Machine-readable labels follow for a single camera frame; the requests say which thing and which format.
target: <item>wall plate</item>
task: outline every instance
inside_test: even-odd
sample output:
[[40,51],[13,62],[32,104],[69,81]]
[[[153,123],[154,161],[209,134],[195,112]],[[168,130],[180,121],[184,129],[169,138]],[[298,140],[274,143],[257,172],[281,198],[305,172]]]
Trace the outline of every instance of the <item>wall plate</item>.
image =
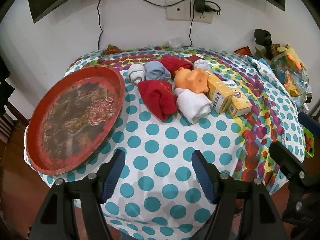
[[[173,3],[175,1],[165,1],[166,5]],[[166,7],[166,18],[170,21],[190,21],[190,1]]]
[[[192,20],[193,3],[194,3],[194,1],[191,2],[190,20]],[[201,22],[201,23],[212,23],[212,21],[213,21],[213,12],[198,13],[198,12],[195,11],[195,17],[194,17],[193,21],[194,22]]]

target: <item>wooden floor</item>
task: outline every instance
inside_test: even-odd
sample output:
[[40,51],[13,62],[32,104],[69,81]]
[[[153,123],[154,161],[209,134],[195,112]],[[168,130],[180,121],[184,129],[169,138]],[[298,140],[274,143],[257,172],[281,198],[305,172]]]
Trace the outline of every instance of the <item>wooden floor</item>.
[[[8,226],[27,238],[28,227],[31,227],[37,215],[49,187],[42,181],[41,177],[33,171],[23,160],[24,128],[17,126],[10,138],[9,144],[4,145],[0,141],[0,193],[2,206]],[[315,157],[305,159],[304,166],[308,174],[320,172],[320,140],[315,138]],[[278,211],[282,214],[288,201],[288,184],[284,185],[272,199]],[[76,208],[76,221],[80,239],[87,239],[81,210]],[[239,225],[240,217],[234,219],[234,229]],[[285,224],[289,234],[292,226]],[[109,227],[114,240],[119,239],[119,231]]]

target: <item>white cloth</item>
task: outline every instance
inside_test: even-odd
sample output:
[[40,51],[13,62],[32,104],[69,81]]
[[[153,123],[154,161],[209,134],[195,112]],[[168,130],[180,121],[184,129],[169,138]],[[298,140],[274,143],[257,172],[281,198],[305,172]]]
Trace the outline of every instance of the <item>white cloth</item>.
[[196,94],[183,88],[176,88],[174,93],[178,97],[178,109],[190,123],[198,122],[200,118],[211,112],[212,102],[204,93]]
[[141,64],[132,64],[128,70],[128,78],[131,83],[138,84],[140,81],[144,81],[146,76],[146,69]]
[[210,70],[210,66],[206,60],[198,59],[193,63],[193,69],[200,68],[201,70]]

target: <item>silver screw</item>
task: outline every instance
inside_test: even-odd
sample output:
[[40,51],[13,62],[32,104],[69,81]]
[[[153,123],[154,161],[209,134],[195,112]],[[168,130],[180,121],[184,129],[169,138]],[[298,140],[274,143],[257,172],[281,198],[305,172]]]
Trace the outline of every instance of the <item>silver screw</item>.
[[88,179],[95,179],[97,177],[97,174],[94,172],[89,173]]
[[300,177],[301,179],[304,178],[304,172],[303,172],[303,171],[300,171],[300,172],[299,172],[299,177]]
[[302,203],[299,201],[297,204],[296,204],[296,211],[300,211],[302,208]]
[[220,174],[220,178],[221,178],[221,179],[227,179],[227,178],[229,178],[229,175],[226,174],[226,173],[221,173],[221,174]]
[[57,179],[56,181],[55,181],[55,184],[56,185],[61,185],[63,183],[63,179]]
[[253,179],[253,182],[257,185],[260,185],[261,184],[261,179],[258,179],[258,178],[255,178]]

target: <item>colorful dot pattern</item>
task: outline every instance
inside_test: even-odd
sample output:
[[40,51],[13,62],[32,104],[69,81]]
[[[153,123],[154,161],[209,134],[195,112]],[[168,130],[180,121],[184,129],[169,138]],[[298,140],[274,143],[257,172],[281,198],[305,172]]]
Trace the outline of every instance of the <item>colorful dot pattern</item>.
[[[219,115],[213,110],[191,125],[180,112],[161,122],[148,111],[137,87],[127,79],[130,65],[195,53],[210,62],[219,78],[234,80],[241,87],[253,104],[249,114],[232,119],[228,113]],[[75,60],[66,75],[96,64],[116,68],[126,85],[122,112],[110,140],[76,170],[39,175],[48,186],[57,178],[79,180],[96,172],[117,149],[123,150],[124,169],[113,196],[101,208],[109,225],[136,239],[188,239],[213,213],[215,206],[205,198],[192,168],[195,149],[235,179],[261,178],[270,193],[286,182],[268,154],[270,143],[279,140],[300,161],[304,158],[305,141],[294,104],[273,73],[252,58],[188,47],[177,52],[148,47],[116,55],[93,51]],[[26,152],[24,158],[31,166]],[[81,207],[80,201],[74,204]]]

